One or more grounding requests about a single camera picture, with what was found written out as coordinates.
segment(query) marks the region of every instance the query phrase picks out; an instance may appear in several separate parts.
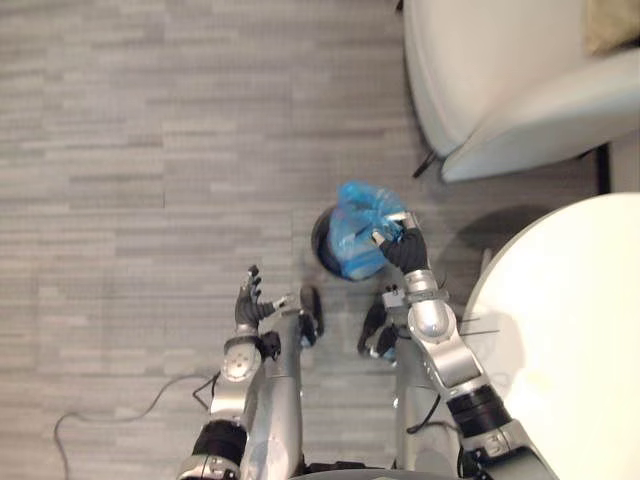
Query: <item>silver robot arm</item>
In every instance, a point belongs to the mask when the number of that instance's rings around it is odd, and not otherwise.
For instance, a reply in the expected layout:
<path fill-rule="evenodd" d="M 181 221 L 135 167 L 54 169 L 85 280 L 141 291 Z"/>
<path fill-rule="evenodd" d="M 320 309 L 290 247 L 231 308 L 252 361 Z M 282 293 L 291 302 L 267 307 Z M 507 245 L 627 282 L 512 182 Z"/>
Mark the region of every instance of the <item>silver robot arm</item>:
<path fill-rule="evenodd" d="M 177 480 L 236 480 L 247 446 L 265 380 L 264 361 L 280 355 L 277 332 L 258 334 L 258 324 L 285 306 L 290 297 L 258 303 L 261 279 L 249 269 L 236 301 L 236 331 L 224 346 L 224 360 L 213 382 L 210 421 L 202 428 L 192 455 L 180 468 Z"/>
<path fill-rule="evenodd" d="M 479 478 L 557 480 L 462 341 L 446 292 L 438 289 L 430 269 L 414 215 L 402 213 L 391 219 L 404 225 L 405 237 L 394 243 L 374 232 L 373 239 L 404 273 L 409 331 L 425 354 L 428 376 L 451 412 L 463 449 L 484 472 Z"/>

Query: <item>blue plastic bag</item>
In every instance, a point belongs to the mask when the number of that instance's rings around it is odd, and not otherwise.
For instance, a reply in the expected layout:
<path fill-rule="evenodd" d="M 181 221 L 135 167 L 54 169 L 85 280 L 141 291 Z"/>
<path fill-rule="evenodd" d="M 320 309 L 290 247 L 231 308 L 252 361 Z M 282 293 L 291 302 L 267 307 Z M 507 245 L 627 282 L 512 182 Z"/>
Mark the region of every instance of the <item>blue plastic bag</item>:
<path fill-rule="evenodd" d="M 404 202 L 384 188 L 348 182 L 338 189 L 338 205 L 331 213 L 328 240 L 343 277 L 362 280 L 385 265 L 386 259 L 371 240 L 371 234 L 375 229 L 389 240 L 398 239 L 402 228 L 385 217 L 406 210 Z"/>

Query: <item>cushion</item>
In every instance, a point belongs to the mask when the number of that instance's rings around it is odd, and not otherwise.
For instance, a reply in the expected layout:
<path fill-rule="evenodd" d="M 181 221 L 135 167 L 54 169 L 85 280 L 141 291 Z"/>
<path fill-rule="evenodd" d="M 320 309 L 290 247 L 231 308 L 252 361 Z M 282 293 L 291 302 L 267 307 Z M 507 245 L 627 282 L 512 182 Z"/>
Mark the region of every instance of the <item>cushion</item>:
<path fill-rule="evenodd" d="M 412 91 L 438 153 L 462 145 L 496 107 L 596 61 L 583 46 L 583 12 L 584 0 L 405 2 Z"/>
<path fill-rule="evenodd" d="M 587 0 L 586 45 L 606 53 L 640 37 L 640 0 Z"/>

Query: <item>white armchair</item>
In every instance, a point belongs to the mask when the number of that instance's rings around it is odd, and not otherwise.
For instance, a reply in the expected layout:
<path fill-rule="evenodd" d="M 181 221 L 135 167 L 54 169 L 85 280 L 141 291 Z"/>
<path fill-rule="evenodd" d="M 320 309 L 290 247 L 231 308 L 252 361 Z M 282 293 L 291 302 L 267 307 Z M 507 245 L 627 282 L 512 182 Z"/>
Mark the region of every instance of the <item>white armchair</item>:
<path fill-rule="evenodd" d="M 404 2 L 414 105 L 446 157 L 446 181 L 532 168 L 638 135 L 640 49 L 589 55 L 584 8 L 585 0 Z"/>

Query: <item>gray carpet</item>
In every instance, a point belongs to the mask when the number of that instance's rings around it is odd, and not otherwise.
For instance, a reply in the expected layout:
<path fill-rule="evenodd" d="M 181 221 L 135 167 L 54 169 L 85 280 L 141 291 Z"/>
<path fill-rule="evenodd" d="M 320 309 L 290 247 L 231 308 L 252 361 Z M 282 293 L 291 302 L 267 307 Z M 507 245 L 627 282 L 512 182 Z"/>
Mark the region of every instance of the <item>gray carpet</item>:
<path fill-rule="evenodd" d="M 266 297 L 316 281 L 305 353 L 312 461 L 393 459 L 393 372 L 355 353 L 381 287 L 309 249 L 338 185 L 399 192 L 454 302 L 482 248 L 594 194 L 590 159 L 447 186 L 404 86 L 402 20 L 371 0 L 0 2 L 0 477 L 62 478 L 66 410 L 142 410 L 210 374 L 246 266 Z M 74 479 L 172 478 L 206 420 L 172 387 L 145 420 L 63 427 Z"/>

